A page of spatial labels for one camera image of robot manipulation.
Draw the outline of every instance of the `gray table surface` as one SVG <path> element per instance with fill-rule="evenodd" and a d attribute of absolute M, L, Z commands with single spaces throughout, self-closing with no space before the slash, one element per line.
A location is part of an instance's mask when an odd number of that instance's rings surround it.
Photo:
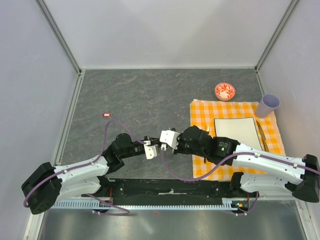
<path fill-rule="evenodd" d="M 98 155 L 108 118 L 124 123 L 138 137 L 159 138 L 162 130 L 183 131 L 190 126 L 189 104 L 194 99 L 218 101 L 214 88 L 230 83 L 235 102 L 255 102 L 262 97 L 253 69 L 119 69 L 87 70 L 67 137 L 62 164 L 72 164 Z M 126 131 L 110 124 L 106 146 Z M 191 155 L 166 151 L 168 165 L 178 175 L 192 178 Z M 124 159 L 125 166 L 109 175 L 114 178 L 172 178 L 161 158 L 145 156 Z"/>
<path fill-rule="evenodd" d="M 221 82 L 236 88 L 236 102 L 262 97 L 253 69 L 87 70 L 65 145 L 62 164 L 96 156 L 102 148 L 104 127 L 122 121 L 136 135 L 159 137 L 162 130 L 190 126 L 193 99 L 217 101 L 214 87 Z M 112 123 L 107 146 L 122 127 Z M 179 175 L 192 177 L 192 157 L 166 153 L 169 166 Z M 159 157 L 125 159 L 116 178 L 172 178 Z M 38 240 L 304 240 L 305 233 L 294 201 L 259 201 L 246 217 L 208 210 L 133 210 L 130 216 L 98 216 L 89 210 L 50 209 Z"/>

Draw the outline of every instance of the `knife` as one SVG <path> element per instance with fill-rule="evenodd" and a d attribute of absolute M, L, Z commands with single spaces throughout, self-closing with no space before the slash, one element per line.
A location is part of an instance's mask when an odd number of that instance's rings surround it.
<path fill-rule="evenodd" d="M 262 138 L 262 142 L 263 142 L 263 146 L 264 146 L 264 150 L 269 152 L 269 148 L 268 148 L 268 145 L 267 145 L 267 142 L 266 142 L 266 136 L 264 134 L 264 131 L 262 130 L 262 127 L 260 125 L 260 123 L 256 120 L 256 124 L 258 126 L 258 129 L 259 129 L 259 133 L 260 133 L 260 136 Z"/>

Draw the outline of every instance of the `white wall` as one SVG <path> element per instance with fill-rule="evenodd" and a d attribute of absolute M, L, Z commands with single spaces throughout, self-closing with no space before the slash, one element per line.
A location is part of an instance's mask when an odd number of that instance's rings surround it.
<path fill-rule="evenodd" d="M 21 240 L 21 185 L 52 160 L 77 74 L 34 0 L 0 1 L 0 33 L 0 238 Z"/>
<path fill-rule="evenodd" d="M 320 1 L 300 1 L 260 76 L 280 98 L 277 123 L 287 155 L 320 159 Z M 320 225 L 320 204 L 309 205 Z"/>
<path fill-rule="evenodd" d="M 255 66 L 290 0 L 45 0 L 82 68 Z"/>

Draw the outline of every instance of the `metal frame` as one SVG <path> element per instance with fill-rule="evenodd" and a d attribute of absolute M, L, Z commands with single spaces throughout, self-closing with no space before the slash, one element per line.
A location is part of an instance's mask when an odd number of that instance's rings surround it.
<path fill-rule="evenodd" d="M 72 94 L 72 98 L 71 98 L 71 102 L 69 105 L 69 110 L 66 115 L 65 123 L 64 123 L 63 129 L 62 129 L 61 138 L 60 138 L 60 141 L 57 145 L 57 148 L 56 148 L 56 151 L 54 154 L 53 165 L 60 165 L 61 164 L 61 160 L 62 160 L 62 156 L 64 154 L 65 145 L 67 142 L 67 137 L 68 137 L 71 121 L 72 121 L 72 118 L 75 113 L 75 109 L 76 109 L 76 105 L 77 105 L 77 101 L 78 101 L 78 97 L 79 97 L 80 89 L 81 89 L 81 86 L 82 86 L 82 83 L 84 80 L 85 73 L 86 73 L 86 71 L 82 71 L 78 75 L 78 78 L 76 80 L 73 94 Z"/>
<path fill-rule="evenodd" d="M 77 63 L 74 55 L 72 54 L 64 36 L 62 35 L 61 31 L 58 28 L 58 25 L 56 21 L 54 20 L 54 17 L 52 16 L 47 4 L 45 3 L 45 0 L 35 0 L 36 4 L 40 8 L 45 20 L 49 24 L 52 32 L 54 33 L 56 39 L 58 40 L 59 44 L 61 45 L 61 48 L 65 52 L 66 56 L 68 57 L 70 63 L 72 64 L 74 70 L 80 74 L 82 72 L 81 67 Z"/>
<path fill-rule="evenodd" d="M 44 219 L 45 213 L 38 215 L 30 215 L 28 224 L 26 226 L 23 240 L 36 240 L 40 232 L 41 224 Z"/>
<path fill-rule="evenodd" d="M 266 58 L 268 57 L 271 49 L 273 48 L 274 44 L 276 43 L 277 39 L 279 38 L 281 32 L 283 31 L 286 23 L 288 22 L 288 19 L 292 15 L 293 11 L 296 9 L 298 3 L 300 0 L 291 0 L 289 3 L 289 6 L 286 8 L 278 26 L 276 27 L 271 39 L 269 40 L 266 48 L 264 49 L 259 61 L 257 62 L 255 66 L 255 71 L 259 73 L 259 70 L 261 69 L 262 65 L 264 64 Z"/>
<path fill-rule="evenodd" d="M 307 240 L 319 240 L 315 226 L 310 218 L 308 207 L 305 201 L 296 200 L 296 207 L 301 219 L 303 230 Z"/>

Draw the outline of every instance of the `cable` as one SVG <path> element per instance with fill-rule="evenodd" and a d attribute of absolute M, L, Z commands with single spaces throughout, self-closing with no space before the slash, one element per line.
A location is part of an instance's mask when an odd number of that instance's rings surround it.
<path fill-rule="evenodd" d="M 206 173 L 205 175 L 203 176 L 199 176 L 199 177 L 196 177 L 196 178 L 184 178 L 184 177 L 181 177 L 181 176 L 178 176 L 177 174 L 175 174 L 167 165 L 166 161 L 165 161 L 165 150 L 164 148 L 162 148 L 162 151 L 161 151 L 161 157 L 162 157 L 162 163 L 165 167 L 165 169 L 172 175 L 174 176 L 175 178 L 181 180 L 181 181 L 185 181 L 185 182 L 196 182 L 196 181 L 199 181 L 199 180 L 202 180 L 206 177 L 208 177 L 210 174 L 212 174 L 215 170 L 217 170 L 218 167 L 220 167 L 225 161 L 233 158 L 233 157 L 236 157 L 236 156 L 239 156 L 239 155 L 255 155 L 253 152 L 238 152 L 238 153 L 234 153 L 234 154 L 231 154 L 227 157 L 225 157 L 223 160 L 221 160 L 213 169 L 211 169 L 208 173 Z"/>
<path fill-rule="evenodd" d="M 200 177 L 196 177 L 196 178 L 184 178 L 184 177 L 181 177 L 181 176 L 178 176 L 177 174 L 175 174 L 167 165 L 166 161 L 165 161 L 165 149 L 162 148 L 162 151 L 161 151 L 161 157 L 162 157 L 162 163 L 165 167 L 165 169 L 172 175 L 174 176 L 175 178 L 181 180 L 181 181 L 185 181 L 185 182 L 195 182 L 195 181 L 199 181 L 199 180 L 202 180 L 204 178 L 206 178 L 207 176 L 209 176 L 210 174 L 212 174 L 215 170 L 217 170 L 218 167 L 220 167 L 224 162 L 226 162 L 227 160 L 233 158 L 233 157 L 236 157 L 236 156 L 240 156 L 240 155 L 250 155 L 250 156 L 254 156 L 255 153 L 254 152 L 237 152 L 237 153 L 234 153 L 234 154 L 231 154 L 227 157 L 225 157 L 223 160 L 221 160 L 211 171 L 209 171 L 208 173 L 206 173 L 205 175 L 203 176 L 200 176 Z M 275 161 L 275 162 L 278 162 L 278 163 L 282 163 L 282 164 L 287 164 L 289 166 L 294 166 L 294 163 L 292 162 L 288 162 L 288 161 L 284 161 L 284 160 L 280 160 L 280 159 L 277 159 L 275 157 L 272 157 L 272 156 L 266 156 L 266 155 L 260 155 L 261 158 L 265 158 L 265 159 L 269 159 L 269 160 L 272 160 L 272 161 Z M 308 170 L 308 171 L 311 171 L 315 174 L 318 174 L 320 175 L 320 171 L 317 171 L 317 170 L 314 170 L 310 167 L 307 167 L 307 166 L 302 166 L 302 165 L 296 165 L 298 168 L 301 168 L 301 169 L 305 169 L 305 170 Z M 255 207 L 256 207 L 256 204 L 257 204 L 257 200 L 258 200 L 258 197 L 259 197 L 259 192 L 257 191 L 256 192 L 256 197 L 255 197 L 255 200 L 254 200 L 254 204 L 253 206 L 247 211 L 247 212 L 244 212 L 244 213 L 237 213 L 236 216 L 242 216 L 242 215 L 247 215 L 248 213 L 250 213 Z"/>
<path fill-rule="evenodd" d="M 105 129 L 104 129 L 104 136 L 103 136 L 103 144 L 102 144 L 102 150 L 100 152 L 100 154 L 96 157 L 95 160 L 93 160 L 92 162 L 88 162 L 88 163 L 84 163 L 82 165 L 78 165 L 78 166 L 73 166 L 73 167 L 69 167 L 65 170 L 62 170 L 62 171 L 59 171 L 59 172 L 56 172 L 48 177 L 46 177 L 45 179 L 43 179 L 41 182 L 39 182 L 26 196 L 25 196 L 25 199 L 23 201 L 23 206 L 25 208 L 29 208 L 29 205 L 28 205 L 28 200 L 29 198 L 31 197 L 31 195 L 39 188 L 41 187 L 46 181 L 60 175 L 60 174 L 63 174 L 63 173 L 66 173 L 67 171 L 71 171 L 71 170 L 74 170 L 74 169 L 79 169 L 79 168 L 83 168 L 83 167 L 86 167 L 86 166 L 89 166 L 91 165 L 92 163 L 94 164 L 95 162 L 97 162 L 100 157 L 102 156 L 103 152 L 104 152 L 104 149 L 105 149 L 105 145 L 106 145 L 106 140 L 107 140 L 107 130 L 108 130 L 108 126 L 110 123 L 117 123 L 119 125 L 121 125 L 125 130 L 128 131 L 128 133 L 135 139 L 137 140 L 138 143 L 140 144 L 145 144 L 143 141 L 141 141 L 135 134 L 133 134 L 122 122 L 118 121 L 118 120 L 110 120 L 106 123 L 105 125 Z"/>
<path fill-rule="evenodd" d="M 104 204 L 104 205 L 107 205 L 109 207 L 112 207 L 112 208 L 115 208 L 115 209 L 119 209 L 119 210 L 122 210 L 122 211 L 125 211 L 123 213 L 108 213 L 108 212 L 100 212 L 100 211 L 94 211 L 92 210 L 92 212 L 94 214 L 98 214 L 98 215 L 108 215 L 108 216 L 127 216 L 130 214 L 130 211 L 128 209 L 125 209 L 123 207 L 119 207 L 119 206 L 116 206 L 116 205 L 113 205 L 109 202 L 105 202 L 99 198 L 97 198 L 96 196 L 93 196 L 92 194 L 90 193 L 87 193 L 86 195 L 88 195 L 89 197 L 95 199 L 95 200 L 98 200 L 100 203 Z"/>
<path fill-rule="evenodd" d="M 257 191 L 257 192 L 256 192 L 256 195 L 255 195 L 255 200 L 254 200 L 254 203 L 253 203 L 252 207 L 249 208 L 249 210 L 246 211 L 246 212 L 244 212 L 244 213 L 236 213 L 235 215 L 236 215 L 236 216 L 246 216 L 246 215 L 248 215 L 248 214 L 256 207 L 257 201 L 258 201 L 258 197 L 259 197 L 259 192 Z"/>

